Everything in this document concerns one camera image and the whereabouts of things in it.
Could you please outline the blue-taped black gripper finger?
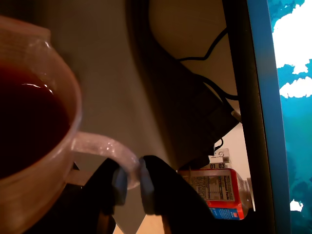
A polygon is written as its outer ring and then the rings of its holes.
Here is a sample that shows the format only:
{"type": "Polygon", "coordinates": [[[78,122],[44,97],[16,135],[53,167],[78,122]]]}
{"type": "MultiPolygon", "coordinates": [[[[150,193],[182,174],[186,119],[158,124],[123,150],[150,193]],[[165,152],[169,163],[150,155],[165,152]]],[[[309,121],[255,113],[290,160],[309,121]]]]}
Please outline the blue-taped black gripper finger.
{"type": "Polygon", "coordinates": [[[165,233],[217,233],[215,218],[207,203],[157,156],[140,159],[140,190],[145,213],[161,216],[165,233]]]}
{"type": "Polygon", "coordinates": [[[67,185],[49,212],[36,224],[38,234],[111,234],[115,206],[124,204],[127,175],[106,159],[84,186],[67,185]]]}

